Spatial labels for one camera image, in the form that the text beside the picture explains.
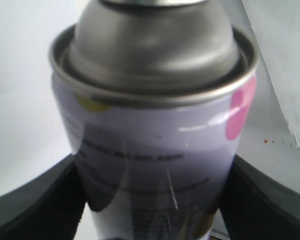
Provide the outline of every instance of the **white background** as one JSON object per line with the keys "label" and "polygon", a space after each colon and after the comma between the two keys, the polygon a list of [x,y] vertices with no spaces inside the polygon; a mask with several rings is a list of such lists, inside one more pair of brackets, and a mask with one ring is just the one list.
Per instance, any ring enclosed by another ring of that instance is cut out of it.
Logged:
{"label": "white background", "polygon": [[[85,2],[87,0],[0,0],[0,196],[37,177],[70,153],[51,92],[47,55],[53,38],[78,20]],[[231,21],[253,36],[242,1],[220,2]],[[250,7],[253,2],[245,0]],[[285,3],[287,1],[281,1],[280,10],[284,12],[282,8],[286,7],[287,12],[294,13]],[[251,7],[248,13],[254,13],[256,19],[256,11]],[[275,44],[275,41],[271,44],[266,41],[266,37],[262,35],[261,50]],[[238,154],[300,193],[300,148],[294,147],[263,62],[258,80]],[[226,232],[220,216],[214,228]],[[96,239],[96,233],[86,209],[76,240],[89,239]]]}

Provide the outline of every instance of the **spray can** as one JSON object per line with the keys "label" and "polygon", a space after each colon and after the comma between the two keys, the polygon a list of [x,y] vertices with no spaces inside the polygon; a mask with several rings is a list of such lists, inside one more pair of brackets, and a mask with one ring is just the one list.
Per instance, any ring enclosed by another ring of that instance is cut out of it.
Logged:
{"label": "spray can", "polygon": [[49,57],[98,239],[209,239],[255,43],[217,0],[92,0]]}

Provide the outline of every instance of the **black padding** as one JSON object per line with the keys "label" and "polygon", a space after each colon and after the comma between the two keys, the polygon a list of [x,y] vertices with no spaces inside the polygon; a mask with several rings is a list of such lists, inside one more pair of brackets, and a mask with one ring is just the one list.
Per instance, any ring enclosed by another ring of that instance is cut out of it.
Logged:
{"label": "black padding", "polygon": [[300,194],[239,156],[235,157],[220,210],[231,240],[300,240]]}
{"label": "black padding", "polygon": [[86,203],[70,155],[0,197],[0,240],[73,240]]}

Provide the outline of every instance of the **white wall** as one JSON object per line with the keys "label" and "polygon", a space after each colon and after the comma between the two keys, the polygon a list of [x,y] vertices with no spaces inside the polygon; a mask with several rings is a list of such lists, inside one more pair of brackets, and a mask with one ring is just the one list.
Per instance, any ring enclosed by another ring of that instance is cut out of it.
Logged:
{"label": "white wall", "polygon": [[47,56],[77,18],[74,0],[0,0],[0,196],[70,153]]}

